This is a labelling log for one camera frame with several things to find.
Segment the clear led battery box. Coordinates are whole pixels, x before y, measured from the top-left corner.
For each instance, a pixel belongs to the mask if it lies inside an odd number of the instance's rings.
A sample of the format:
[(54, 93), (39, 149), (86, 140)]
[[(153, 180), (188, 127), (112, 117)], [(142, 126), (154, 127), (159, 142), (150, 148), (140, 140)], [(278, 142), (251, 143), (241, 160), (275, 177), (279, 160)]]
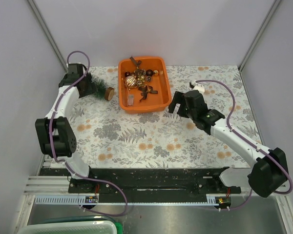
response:
[(134, 95), (127, 96), (127, 106), (133, 106), (134, 104)]

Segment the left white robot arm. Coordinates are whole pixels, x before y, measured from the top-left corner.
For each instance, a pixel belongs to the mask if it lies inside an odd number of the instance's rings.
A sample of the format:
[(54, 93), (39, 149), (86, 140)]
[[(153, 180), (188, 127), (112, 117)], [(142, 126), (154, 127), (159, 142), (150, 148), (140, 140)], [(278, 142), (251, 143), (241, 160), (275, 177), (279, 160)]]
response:
[(78, 99), (95, 91), (88, 70), (81, 63), (68, 64), (51, 110), (35, 122), (41, 152), (63, 164), (73, 179), (80, 179), (79, 187), (86, 193), (95, 190), (96, 180), (89, 176), (90, 166), (76, 153), (77, 140), (68, 117)]

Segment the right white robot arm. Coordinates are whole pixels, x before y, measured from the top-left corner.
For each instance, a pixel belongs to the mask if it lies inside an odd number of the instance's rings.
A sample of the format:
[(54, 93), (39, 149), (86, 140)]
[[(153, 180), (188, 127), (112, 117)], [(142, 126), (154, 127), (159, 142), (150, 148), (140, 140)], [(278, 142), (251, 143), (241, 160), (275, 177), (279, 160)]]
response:
[(199, 91), (175, 92), (168, 106), (169, 113), (174, 112), (177, 104), (180, 105), (177, 112), (180, 117), (191, 119), (198, 129), (228, 145), (250, 166), (249, 169), (225, 169), (212, 181), (216, 192), (223, 193), (232, 186), (250, 187), (259, 196), (267, 198), (290, 180), (284, 151), (280, 148), (272, 150), (230, 127), (222, 113), (207, 107)]

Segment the small green christmas tree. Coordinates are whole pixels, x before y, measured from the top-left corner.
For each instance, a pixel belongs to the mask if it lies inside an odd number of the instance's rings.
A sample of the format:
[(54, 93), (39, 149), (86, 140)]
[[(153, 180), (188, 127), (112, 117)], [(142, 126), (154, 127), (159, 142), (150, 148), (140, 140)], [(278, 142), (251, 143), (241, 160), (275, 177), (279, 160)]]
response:
[(96, 98), (106, 101), (112, 100), (115, 94), (115, 89), (110, 87), (103, 78), (93, 77), (91, 84), (93, 84), (93, 95)]

